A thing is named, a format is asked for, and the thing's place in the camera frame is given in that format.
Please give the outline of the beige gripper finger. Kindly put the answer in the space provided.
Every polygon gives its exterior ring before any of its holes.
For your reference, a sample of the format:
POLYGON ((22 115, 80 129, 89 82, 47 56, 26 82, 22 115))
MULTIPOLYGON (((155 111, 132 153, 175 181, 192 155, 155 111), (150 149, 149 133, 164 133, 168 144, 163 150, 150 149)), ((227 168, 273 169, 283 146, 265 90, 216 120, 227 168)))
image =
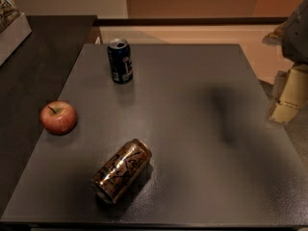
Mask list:
POLYGON ((308 64, 278 71, 272 88, 268 120, 286 125, 308 102, 308 64))

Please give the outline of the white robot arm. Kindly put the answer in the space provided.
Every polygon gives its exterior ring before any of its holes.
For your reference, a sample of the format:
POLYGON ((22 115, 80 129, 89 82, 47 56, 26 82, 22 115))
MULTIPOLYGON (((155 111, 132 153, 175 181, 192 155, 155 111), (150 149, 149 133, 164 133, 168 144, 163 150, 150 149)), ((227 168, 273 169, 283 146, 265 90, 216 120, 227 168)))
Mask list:
POLYGON ((270 122, 286 125, 308 102, 308 0, 262 43, 280 45, 283 57, 294 63, 288 71, 277 72, 268 112, 270 122))

